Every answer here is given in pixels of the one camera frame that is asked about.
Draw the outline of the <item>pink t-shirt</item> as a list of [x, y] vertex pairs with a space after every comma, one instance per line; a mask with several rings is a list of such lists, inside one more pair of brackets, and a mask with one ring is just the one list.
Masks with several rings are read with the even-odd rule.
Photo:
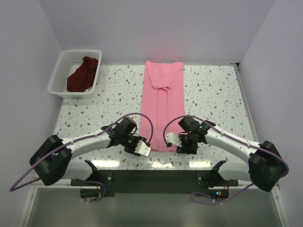
[[145, 63], [141, 113], [153, 124], [151, 149], [176, 152], [177, 147], [167, 147], [163, 139], [165, 126], [185, 114], [183, 89], [184, 63]]

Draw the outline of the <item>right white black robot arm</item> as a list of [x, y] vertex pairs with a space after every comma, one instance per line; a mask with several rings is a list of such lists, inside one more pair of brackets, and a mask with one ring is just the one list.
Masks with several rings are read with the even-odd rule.
[[244, 162], [244, 166], [225, 166], [211, 173], [211, 181], [217, 186], [228, 180], [253, 183], [259, 189], [269, 192], [278, 181], [289, 173], [287, 163], [280, 156], [275, 145], [235, 136], [215, 123], [186, 115], [178, 122], [184, 131], [180, 147], [197, 147], [203, 143], [218, 147]]

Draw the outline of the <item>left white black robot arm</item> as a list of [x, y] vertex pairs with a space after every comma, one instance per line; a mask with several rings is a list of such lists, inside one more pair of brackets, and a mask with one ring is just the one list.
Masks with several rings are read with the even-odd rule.
[[60, 139], [57, 135], [52, 135], [31, 157], [29, 163], [35, 166], [34, 171], [44, 185], [49, 186], [62, 179], [72, 159], [97, 149], [121, 145], [127, 153], [147, 157], [151, 150], [149, 143], [146, 138], [132, 133], [136, 127], [136, 123], [126, 117], [112, 127], [104, 126], [93, 134], [82, 137]]

